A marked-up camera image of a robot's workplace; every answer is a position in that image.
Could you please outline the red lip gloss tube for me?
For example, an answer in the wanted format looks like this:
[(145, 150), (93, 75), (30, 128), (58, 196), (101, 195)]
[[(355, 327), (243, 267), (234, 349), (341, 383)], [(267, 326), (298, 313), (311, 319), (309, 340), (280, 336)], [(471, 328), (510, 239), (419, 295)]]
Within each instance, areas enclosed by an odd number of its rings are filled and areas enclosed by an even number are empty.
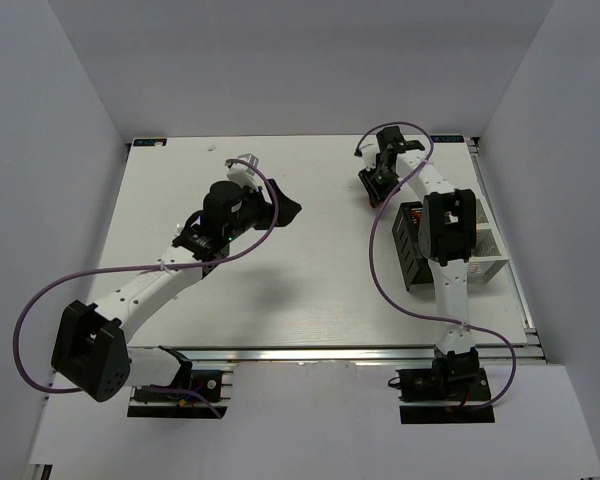
[(419, 225), (421, 222), (421, 211), (420, 210), (412, 210), (411, 216), (413, 218), (414, 224)]

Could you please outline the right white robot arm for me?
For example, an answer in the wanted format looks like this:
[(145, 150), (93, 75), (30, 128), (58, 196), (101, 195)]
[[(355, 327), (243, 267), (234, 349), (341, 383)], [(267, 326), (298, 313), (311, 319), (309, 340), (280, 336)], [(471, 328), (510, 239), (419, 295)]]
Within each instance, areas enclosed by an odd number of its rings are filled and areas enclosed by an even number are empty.
[[(444, 322), (450, 326), (434, 345), (433, 390), (452, 399), (464, 391), (468, 380), (479, 371), (479, 359), (470, 332), (468, 309), (468, 266), (477, 241), (476, 197), (470, 189), (458, 189), (430, 163), (434, 141), (426, 136), (429, 148), (417, 160), (410, 151), (424, 150), (415, 141), (404, 138), (402, 122), (387, 122), (364, 133), (376, 134), (378, 151), (373, 156), (362, 152), (357, 144), (354, 155), (365, 161), (359, 179), (378, 210), (369, 238), (369, 268), (380, 295), (399, 312), (425, 321)], [(409, 185), (422, 203), (417, 244), (427, 260), (435, 289), (437, 313), (411, 312), (395, 303), (382, 289), (374, 265), (376, 230), (390, 200), (404, 185)]]

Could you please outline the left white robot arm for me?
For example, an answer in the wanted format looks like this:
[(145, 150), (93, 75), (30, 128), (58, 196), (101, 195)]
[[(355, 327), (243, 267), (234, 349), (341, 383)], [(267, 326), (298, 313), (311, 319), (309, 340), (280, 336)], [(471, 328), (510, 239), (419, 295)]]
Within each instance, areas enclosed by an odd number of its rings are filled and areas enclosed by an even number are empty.
[(299, 203), (273, 190), (266, 201), (260, 187), (224, 180), (214, 183), (200, 210), (159, 259), (113, 293), (86, 305), (76, 300), (62, 314), (51, 365), (98, 402), (122, 387), (157, 388), (179, 399), (191, 387), (192, 363), (164, 346), (132, 347), (141, 326), (183, 290), (205, 279), (230, 244), (250, 229), (285, 227), (299, 214)]

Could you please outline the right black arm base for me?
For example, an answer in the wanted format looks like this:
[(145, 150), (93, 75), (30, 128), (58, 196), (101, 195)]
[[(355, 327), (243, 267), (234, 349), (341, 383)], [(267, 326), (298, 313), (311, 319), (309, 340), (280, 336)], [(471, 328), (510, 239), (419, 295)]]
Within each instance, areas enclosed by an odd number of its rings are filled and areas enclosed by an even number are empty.
[(436, 357), (429, 368), (398, 370), (387, 385), (399, 392), (403, 425), (495, 422), (491, 390), (476, 350)]

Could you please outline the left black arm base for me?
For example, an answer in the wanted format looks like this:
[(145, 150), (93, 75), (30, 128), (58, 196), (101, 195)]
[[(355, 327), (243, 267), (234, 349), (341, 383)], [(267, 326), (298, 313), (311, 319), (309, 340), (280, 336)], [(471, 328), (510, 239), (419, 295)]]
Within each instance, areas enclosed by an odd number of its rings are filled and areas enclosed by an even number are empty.
[(153, 419), (220, 419), (232, 394), (233, 371), (170, 347), (128, 350), (127, 415)]

